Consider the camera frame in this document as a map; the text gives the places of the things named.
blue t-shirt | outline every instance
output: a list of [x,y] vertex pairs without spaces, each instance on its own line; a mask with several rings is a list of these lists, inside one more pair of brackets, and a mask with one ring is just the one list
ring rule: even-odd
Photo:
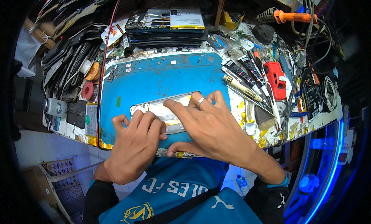
[[[137,188],[99,216],[100,223],[141,221],[165,212],[208,189],[220,189],[226,163],[208,158],[160,158],[146,170]],[[287,186],[287,179],[279,186]],[[171,223],[259,223],[241,196],[224,188]]]

blue silicone mat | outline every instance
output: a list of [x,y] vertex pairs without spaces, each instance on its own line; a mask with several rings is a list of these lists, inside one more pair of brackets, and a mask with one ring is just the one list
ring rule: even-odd
[[[156,57],[118,64],[112,82],[104,80],[100,106],[100,132],[104,143],[114,144],[115,129],[111,119],[125,114],[130,107],[178,94],[200,91],[204,96],[220,90],[230,108],[229,95],[220,70],[218,54],[184,54]],[[106,70],[109,73],[113,65]],[[187,132],[170,134],[159,148],[169,148],[176,141],[191,141]]]

blue led light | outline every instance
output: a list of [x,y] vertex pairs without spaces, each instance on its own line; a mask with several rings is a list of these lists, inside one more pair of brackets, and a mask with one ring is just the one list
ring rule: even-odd
[[326,188],[325,190],[323,191],[322,193],[322,196],[321,198],[319,199],[317,205],[315,206],[315,208],[313,209],[313,212],[310,214],[310,216],[308,217],[308,219],[304,222],[304,224],[307,224],[311,219],[312,217],[315,215],[315,213],[317,212],[319,206],[321,205],[322,203],[322,200],[325,198],[326,194],[327,194],[327,190],[328,188],[330,187],[331,183],[332,183],[332,179],[334,178],[334,175],[335,175],[335,169],[338,165],[338,158],[339,158],[339,155],[340,155],[340,152],[341,152],[341,146],[343,145],[343,138],[344,138],[344,122],[341,121],[341,127],[340,127],[340,133],[339,133],[339,142],[340,144],[337,146],[336,148],[336,158],[335,158],[335,162],[334,162],[334,166],[333,168],[331,169],[331,175],[330,175],[330,178],[326,184]]

cardboard box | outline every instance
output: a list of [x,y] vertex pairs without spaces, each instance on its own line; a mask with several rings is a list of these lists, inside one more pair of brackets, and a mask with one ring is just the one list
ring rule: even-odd
[[50,205],[57,204],[46,176],[38,166],[23,168],[22,173],[36,201],[47,199]]

plastic bottle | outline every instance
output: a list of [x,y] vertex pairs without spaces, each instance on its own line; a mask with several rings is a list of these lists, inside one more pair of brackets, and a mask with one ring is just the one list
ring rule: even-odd
[[238,187],[240,188],[242,195],[246,196],[250,188],[248,187],[248,182],[246,181],[245,177],[241,175],[237,175],[236,182],[238,184]]
[[319,178],[313,173],[307,173],[299,182],[299,189],[304,193],[311,193],[314,188],[318,188]]
[[44,111],[48,115],[66,118],[67,117],[67,103],[57,100],[55,98],[44,99]]

